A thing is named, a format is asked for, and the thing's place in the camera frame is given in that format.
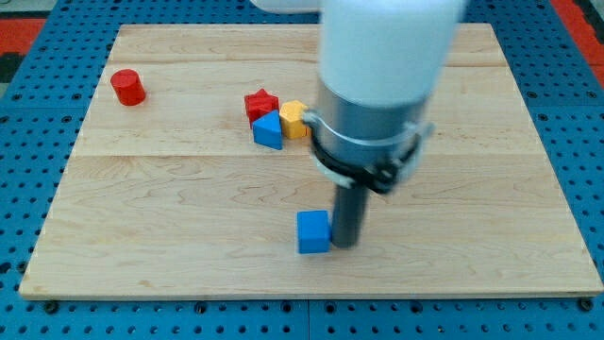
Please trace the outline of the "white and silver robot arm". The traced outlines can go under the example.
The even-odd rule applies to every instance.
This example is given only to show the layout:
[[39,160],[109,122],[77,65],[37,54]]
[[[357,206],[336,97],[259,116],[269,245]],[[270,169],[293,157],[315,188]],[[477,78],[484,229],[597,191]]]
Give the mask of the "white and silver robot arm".
[[425,106],[466,0],[252,0],[320,15],[318,97],[304,122],[317,167],[346,189],[386,193],[416,169],[433,126]]

